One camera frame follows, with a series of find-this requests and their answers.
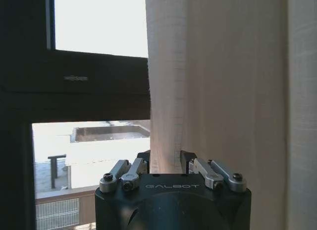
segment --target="balcony railing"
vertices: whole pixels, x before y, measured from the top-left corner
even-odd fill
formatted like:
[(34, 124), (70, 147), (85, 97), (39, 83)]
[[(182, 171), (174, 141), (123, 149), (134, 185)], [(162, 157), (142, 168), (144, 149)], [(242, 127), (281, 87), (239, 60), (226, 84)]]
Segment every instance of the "balcony railing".
[(93, 230), (97, 186), (36, 195), (37, 230)]

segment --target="dark window frame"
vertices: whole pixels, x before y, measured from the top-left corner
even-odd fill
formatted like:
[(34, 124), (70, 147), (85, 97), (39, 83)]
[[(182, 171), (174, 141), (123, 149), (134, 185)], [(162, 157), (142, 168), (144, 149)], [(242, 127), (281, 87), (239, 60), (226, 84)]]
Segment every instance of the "dark window frame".
[[(8, 229), (35, 228), (32, 123), (150, 119), (147, 59), (54, 50), (52, 16), (52, 0), (0, 0)], [(64, 80), (66, 75), (87, 76), (88, 82)]]

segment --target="window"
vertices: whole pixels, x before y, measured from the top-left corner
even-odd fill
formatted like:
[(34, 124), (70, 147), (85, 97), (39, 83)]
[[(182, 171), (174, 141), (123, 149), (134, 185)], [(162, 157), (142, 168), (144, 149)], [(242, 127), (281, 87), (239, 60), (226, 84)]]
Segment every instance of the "window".
[(100, 179), (150, 149), (149, 128), (149, 120), (32, 124), (37, 229), (94, 229)]
[(57, 50), (148, 57), (145, 0), (54, 0)]

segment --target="bright sky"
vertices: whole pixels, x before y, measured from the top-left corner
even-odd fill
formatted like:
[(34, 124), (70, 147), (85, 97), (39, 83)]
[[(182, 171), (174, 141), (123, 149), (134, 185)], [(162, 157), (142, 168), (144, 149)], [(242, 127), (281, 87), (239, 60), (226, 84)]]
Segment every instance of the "bright sky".
[(56, 49), (148, 57), (145, 0), (54, 0)]

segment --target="white curtain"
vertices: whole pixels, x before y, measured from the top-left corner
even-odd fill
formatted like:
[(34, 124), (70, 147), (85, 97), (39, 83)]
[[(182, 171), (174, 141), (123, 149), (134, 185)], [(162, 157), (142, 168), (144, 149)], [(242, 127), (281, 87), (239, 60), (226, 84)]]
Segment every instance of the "white curtain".
[(146, 0), (151, 171), (179, 151), (222, 160), (252, 191), (251, 229), (286, 208), (287, 0)]
[(289, 0), (288, 229), (317, 229), (317, 0)]

